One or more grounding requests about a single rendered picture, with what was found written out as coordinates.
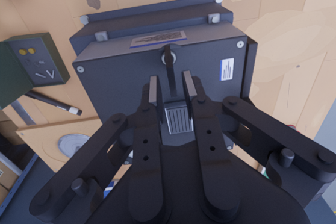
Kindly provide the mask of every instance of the cardboard box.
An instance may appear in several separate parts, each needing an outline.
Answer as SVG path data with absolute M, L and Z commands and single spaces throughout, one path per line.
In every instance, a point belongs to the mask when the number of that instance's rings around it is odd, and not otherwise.
M 0 204 L 5 200 L 9 191 L 6 190 L 2 185 L 0 185 Z
M 0 161 L 0 184 L 1 185 L 3 185 L 7 190 L 10 190 L 14 186 L 18 178 L 19 176 L 17 174 L 15 174 L 3 162 Z

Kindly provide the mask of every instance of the black pen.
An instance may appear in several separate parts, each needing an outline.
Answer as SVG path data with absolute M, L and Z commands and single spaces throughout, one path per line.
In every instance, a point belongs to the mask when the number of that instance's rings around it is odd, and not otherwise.
M 36 99 L 36 100 L 40 100 L 44 103 L 50 104 L 50 105 L 54 105 L 55 107 L 61 108 L 62 110 L 66 110 L 74 115 L 81 115 L 82 111 L 78 108 L 72 107 L 70 105 L 67 105 L 65 103 L 62 103 L 60 101 L 57 101 L 55 99 L 52 99 L 50 97 L 47 97 L 41 93 L 37 93 L 34 91 L 29 91 L 28 93 L 25 93 L 25 96 L 28 96 L 30 98 Z

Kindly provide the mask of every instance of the vent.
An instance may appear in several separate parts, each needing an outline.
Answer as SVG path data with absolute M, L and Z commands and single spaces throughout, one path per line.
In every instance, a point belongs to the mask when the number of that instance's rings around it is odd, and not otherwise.
M 187 106 L 166 108 L 169 134 L 180 134 L 193 131 L 193 119 L 188 117 Z

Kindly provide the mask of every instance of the yellow button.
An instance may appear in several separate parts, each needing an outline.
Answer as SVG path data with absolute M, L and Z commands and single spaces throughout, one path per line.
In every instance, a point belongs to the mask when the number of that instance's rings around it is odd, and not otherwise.
M 36 52 L 36 50 L 35 50 L 34 48 L 29 48 L 29 49 L 28 49 L 28 52 L 29 52 L 30 54 L 34 54 L 34 53 Z
M 28 52 L 27 52 L 26 49 L 19 49 L 19 53 L 20 53 L 21 55 L 26 55 Z

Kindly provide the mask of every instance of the white label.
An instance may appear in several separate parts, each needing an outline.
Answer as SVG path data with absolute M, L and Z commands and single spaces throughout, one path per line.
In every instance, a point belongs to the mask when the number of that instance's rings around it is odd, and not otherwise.
M 181 40 L 187 40 L 187 36 L 185 35 L 184 31 L 162 33 L 146 37 L 136 37 L 135 39 L 132 39 L 131 49 L 157 44 L 171 43 Z
M 223 59 L 220 61 L 220 81 L 233 79 L 234 58 Z

